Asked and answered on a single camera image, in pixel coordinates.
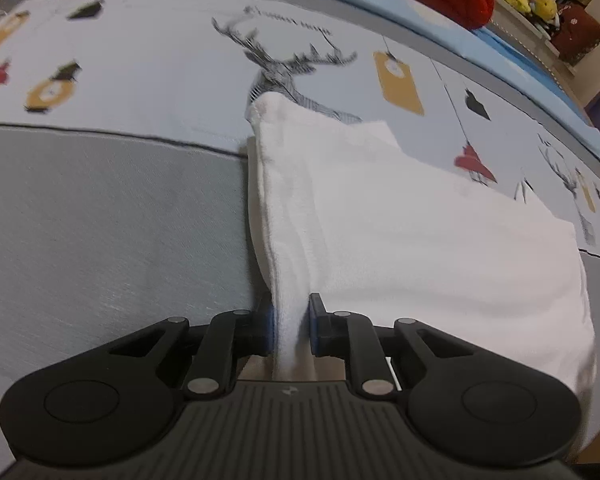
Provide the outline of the white long-sleeve shirt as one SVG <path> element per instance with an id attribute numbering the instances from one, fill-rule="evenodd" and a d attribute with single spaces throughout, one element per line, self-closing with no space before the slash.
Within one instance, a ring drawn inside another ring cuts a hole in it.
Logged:
<path id="1" fill-rule="evenodd" d="M 250 107 L 253 247 L 275 309 L 274 375 L 315 375 L 308 301 L 379 326 L 416 318 L 542 370 L 595 382 L 576 231 L 526 186 L 506 197 L 404 154 L 383 122 L 348 126 L 280 94 Z"/>

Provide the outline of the grey printed bed cover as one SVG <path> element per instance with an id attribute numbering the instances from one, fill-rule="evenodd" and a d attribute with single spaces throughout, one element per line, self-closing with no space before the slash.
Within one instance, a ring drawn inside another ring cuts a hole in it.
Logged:
<path id="1" fill-rule="evenodd" d="M 571 222 L 600 432 L 600 160 L 520 91 L 338 0 L 24 0 L 0 18 L 0 402 L 18 379 L 268 289 L 248 203 L 265 91 L 385 122 L 424 164 Z M 0 473 L 14 460 L 0 427 Z"/>

